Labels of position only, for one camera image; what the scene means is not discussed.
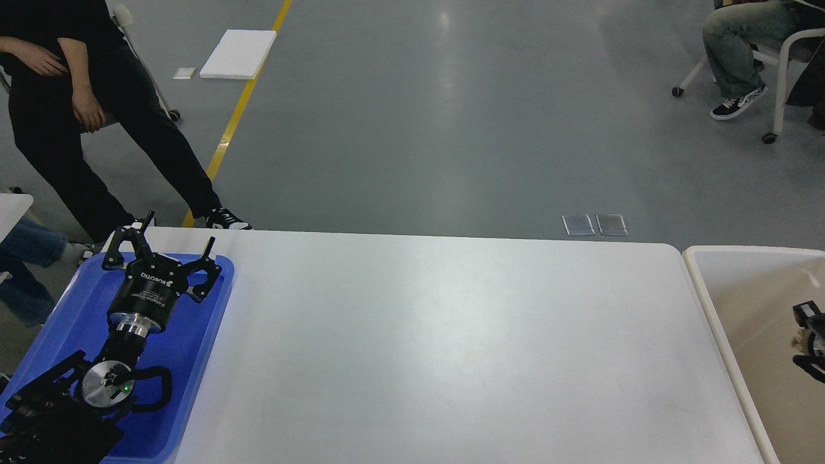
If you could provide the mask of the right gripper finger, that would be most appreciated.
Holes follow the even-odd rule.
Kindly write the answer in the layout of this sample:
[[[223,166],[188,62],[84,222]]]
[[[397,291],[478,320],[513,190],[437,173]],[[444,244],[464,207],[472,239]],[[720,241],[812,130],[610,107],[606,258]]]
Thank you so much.
[[[824,353],[824,314],[815,302],[804,302],[793,306],[793,317],[799,328],[808,329],[808,349],[810,354]]]
[[[814,380],[821,383],[825,382],[824,358],[822,356],[797,354],[793,356],[793,363],[813,377]]]

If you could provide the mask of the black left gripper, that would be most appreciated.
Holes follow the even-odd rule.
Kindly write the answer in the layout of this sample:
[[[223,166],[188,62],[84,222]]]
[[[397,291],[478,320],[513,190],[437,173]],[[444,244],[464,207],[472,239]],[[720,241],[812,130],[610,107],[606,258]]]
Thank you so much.
[[[216,238],[206,242],[200,258],[182,262],[172,256],[154,253],[145,238],[155,211],[151,209],[137,223],[117,228],[103,258],[104,270],[123,270],[124,281],[107,309],[109,330],[133,334],[161,334],[167,329],[174,308],[183,294],[201,303],[213,289],[223,267],[216,264],[210,253]],[[127,264],[120,246],[132,244],[135,260]],[[200,272],[204,281],[191,283],[189,278]]]

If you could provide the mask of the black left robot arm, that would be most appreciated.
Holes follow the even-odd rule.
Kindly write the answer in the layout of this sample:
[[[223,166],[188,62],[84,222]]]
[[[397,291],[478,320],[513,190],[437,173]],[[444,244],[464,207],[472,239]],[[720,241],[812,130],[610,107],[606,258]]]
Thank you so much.
[[[229,300],[232,262],[163,255],[148,223],[79,273],[2,395],[3,463],[162,463],[176,451]]]

